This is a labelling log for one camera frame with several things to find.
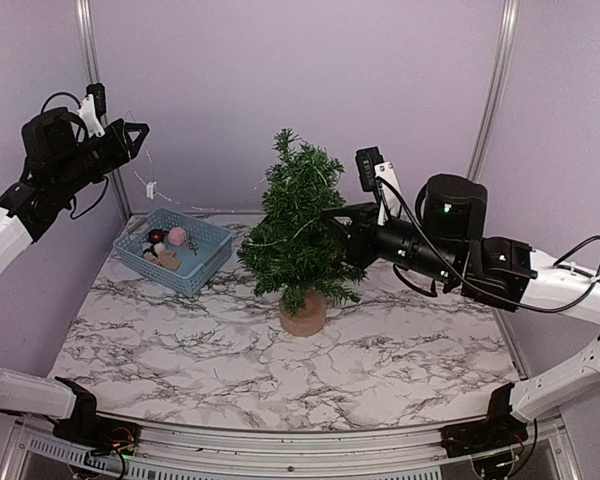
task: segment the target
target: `metal frame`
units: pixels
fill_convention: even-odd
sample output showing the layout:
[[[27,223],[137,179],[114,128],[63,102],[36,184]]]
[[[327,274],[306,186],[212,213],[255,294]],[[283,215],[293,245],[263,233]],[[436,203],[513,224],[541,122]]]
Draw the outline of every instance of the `metal frame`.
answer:
[[[502,23],[496,47],[491,83],[487,95],[484,114],[480,124],[480,130],[476,139],[473,155],[467,171],[467,178],[474,182],[478,181],[486,156],[487,145],[491,134],[496,111],[502,99],[504,85],[509,70],[513,38],[518,17],[520,0],[504,0],[502,12]],[[85,70],[90,83],[100,82],[100,70],[98,55],[96,52],[95,35],[91,16],[90,0],[76,0],[76,14],[80,30],[80,47],[85,63]],[[118,170],[111,174],[113,189],[118,202],[118,207],[125,222],[129,220],[132,212],[129,196],[124,185],[122,175]]]
[[[137,421],[138,448],[128,459],[125,478],[208,478],[255,480],[271,478],[325,478],[384,480],[433,475],[445,464],[505,452],[502,448],[475,457],[448,459],[440,445],[444,424],[375,431],[266,432],[188,427]],[[561,480],[580,480],[573,450],[562,418],[539,422],[538,440],[548,440]],[[16,422],[0,470],[0,480],[19,480],[29,452],[93,470],[120,472],[116,457],[101,457],[85,467],[88,448],[52,436],[46,420],[24,417]],[[531,443],[533,426],[529,426]]]
[[[518,19],[518,7],[519,0],[505,0],[504,2],[502,24],[496,47],[496,57],[493,62],[493,73],[491,75],[491,85],[489,85],[487,104],[485,105],[478,138],[476,139],[473,156],[469,164],[469,170],[467,171],[467,178],[472,182],[477,182],[482,173],[493,121],[502,100],[509,64],[511,63],[513,38]]]
[[[507,344],[507,349],[509,350],[509,356],[513,361],[513,366],[518,372],[518,377],[520,380],[526,380],[529,378],[529,367],[527,363],[524,361],[522,354],[518,350],[515,342],[513,341],[513,332],[511,331],[511,327],[507,323],[506,314],[502,310],[498,310],[494,308],[492,310],[493,317],[496,320],[496,324],[498,325],[498,329],[500,330],[500,334]]]
[[[99,83],[100,70],[98,68],[98,55],[96,53],[96,41],[93,34],[91,4],[89,0],[76,0],[76,15],[78,17],[78,29],[80,31],[80,49],[82,50],[87,78],[89,79],[89,83]],[[107,123],[108,120],[105,115],[103,118],[104,126],[106,126]],[[120,214],[126,223],[131,217],[131,205],[122,180],[122,175],[119,170],[114,170],[110,176]]]

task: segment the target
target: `white wire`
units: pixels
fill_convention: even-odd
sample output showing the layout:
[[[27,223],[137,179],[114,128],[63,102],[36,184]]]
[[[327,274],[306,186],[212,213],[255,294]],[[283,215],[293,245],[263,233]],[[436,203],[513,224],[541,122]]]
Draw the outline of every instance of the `white wire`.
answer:
[[[65,465],[67,466],[67,468],[69,468],[69,471],[71,472],[71,478],[73,478],[73,480],[87,480],[87,479],[88,480],[98,480],[102,476],[102,472],[98,473],[95,477],[85,476],[84,473],[76,472],[73,469],[73,466],[69,462],[65,462]]]
[[[134,116],[133,116],[133,112],[132,112],[131,110],[127,110],[127,113],[125,113],[125,115],[124,115],[124,118],[122,119],[122,121],[123,121],[124,123],[126,123],[126,119],[127,119],[127,117],[130,117],[130,118],[131,118],[131,120],[133,120],[134,122],[136,122],[136,119],[134,118]],[[144,146],[143,146],[143,147],[144,147],[144,151],[145,151],[145,152],[146,152],[146,154],[147,154],[147,160],[149,161],[149,164],[150,164],[150,166],[151,166],[151,181],[155,182],[155,181],[156,181],[156,172],[155,172],[155,168],[154,168],[153,159],[151,158],[151,153],[149,152],[149,145],[148,145],[148,143],[147,143],[146,141],[144,142]],[[142,183],[142,185],[146,187],[148,182],[147,182],[147,181],[146,181],[144,178],[142,178],[142,176],[141,176],[141,175],[138,173],[138,171],[134,169],[134,170],[133,170],[133,173],[134,173],[134,175],[136,176],[136,178],[137,178],[138,180],[140,180],[140,183]],[[247,194],[247,196],[246,196],[246,197],[244,197],[244,199],[243,199],[243,200],[242,200],[242,202],[240,202],[240,203],[244,203],[245,201],[247,201],[247,200],[249,199],[249,197],[250,197],[250,196],[253,194],[253,192],[255,192],[255,191],[258,189],[258,187],[260,187],[260,185],[262,184],[262,182],[264,182],[266,179],[267,179],[266,175],[265,175],[265,176],[263,176],[263,177],[262,177],[262,178],[261,178],[261,179],[258,181],[258,183],[256,183],[256,184],[253,186],[253,188],[251,189],[251,191],[250,191],[250,192]],[[162,199],[164,199],[164,200],[166,200],[167,202],[169,202],[169,203],[173,203],[173,204],[175,204],[175,205],[183,205],[183,203],[182,203],[182,202],[180,202],[180,201],[178,201],[178,200],[175,200],[175,199],[173,199],[173,198],[167,197],[165,194],[163,194],[163,193],[162,193],[162,192],[160,192],[160,191],[156,191],[156,194],[157,194],[159,197],[161,197]],[[227,210],[219,210],[219,209],[217,209],[217,208],[203,208],[203,207],[196,207],[195,205],[189,205],[189,206],[188,206],[188,207],[186,207],[186,208],[189,208],[189,209],[191,209],[191,210],[195,210],[195,211],[198,211],[198,212],[227,212]],[[236,210],[229,210],[228,212],[229,212],[229,213],[236,213]]]
[[[247,247],[268,247],[270,245],[276,245],[278,243],[290,242],[291,240],[293,240],[294,238],[296,238],[298,235],[300,235],[300,232],[302,230],[304,230],[306,227],[308,227],[309,225],[311,225],[315,221],[316,221],[315,218],[313,220],[309,220],[307,223],[305,223],[303,226],[301,226],[300,230],[298,230],[296,232],[296,234],[293,237],[291,237],[291,238],[283,238],[281,240],[276,240],[275,242],[271,242],[271,243],[245,243],[245,245]]]

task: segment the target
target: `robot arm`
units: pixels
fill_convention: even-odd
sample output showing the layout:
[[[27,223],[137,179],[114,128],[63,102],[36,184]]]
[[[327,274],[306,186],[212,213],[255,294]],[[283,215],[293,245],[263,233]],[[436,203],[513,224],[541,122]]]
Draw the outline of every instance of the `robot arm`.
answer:
[[[407,286],[428,296],[437,296],[438,282],[443,293],[461,286],[463,296],[496,308],[563,313],[600,325],[600,271],[565,264],[566,259],[558,261],[508,238],[483,238],[483,186],[454,175],[436,175],[421,190],[412,213],[393,166],[377,147],[358,151],[356,163],[363,190],[373,192],[376,202],[323,215],[339,236],[348,263],[367,268],[382,258],[394,264]],[[409,221],[399,218],[400,209]],[[349,222],[342,224],[339,217]],[[431,292],[408,282],[400,270],[432,279]],[[526,440],[526,423],[597,386],[600,336],[547,372],[494,391],[487,417],[445,427],[442,446],[455,457],[511,445],[516,436]]]
[[[0,275],[63,209],[71,208],[79,191],[108,182],[108,173],[137,156],[149,126],[118,119],[103,128],[100,117],[105,111],[104,86],[90,85],[78,114],[66,107],[43,108],[22,128],[24,169],[20,180],[0,196]],[[56,436],[97,448],[105,438],[116,438],[117,427],[137,430],[133,424],[99,417],[95,397],[69,380],[2,368],[0,410],[45,415],[54,420]]]

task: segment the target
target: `green tinsel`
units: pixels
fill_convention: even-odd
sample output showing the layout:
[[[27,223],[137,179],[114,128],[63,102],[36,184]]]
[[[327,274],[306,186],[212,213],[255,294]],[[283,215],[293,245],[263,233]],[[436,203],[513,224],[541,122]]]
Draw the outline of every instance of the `green tinsel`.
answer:
[[[238,252],[256,277],[256,296],[284,290],[284,307],[293,315],[304,308],[309,290],[335,303],[359,301],[345,283],[359,282],[365,273],[344,263],[342,244],[320,221],[324,210],[344,205],[336,190],[344,167],[291,129],[282,130],[275,140],[280,162],[266,173],[269,190],[262,203],[267,217]]]

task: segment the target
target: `marble tabletop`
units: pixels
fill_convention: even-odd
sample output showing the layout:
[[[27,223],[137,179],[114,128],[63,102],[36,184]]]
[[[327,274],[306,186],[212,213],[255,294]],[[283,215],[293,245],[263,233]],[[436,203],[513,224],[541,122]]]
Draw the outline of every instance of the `marble tabletop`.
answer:
[[[210,216],[234,252],[259,220]],[[411,426],[484,415],[516,372],[487,307],[420,296],[378,261],[358,304],[331,307],[325,329],[296,338],[278,298],[232,258],[188,298],[112,253],[50,375],[77,381],[104,412],[186,425],[266,430]]]

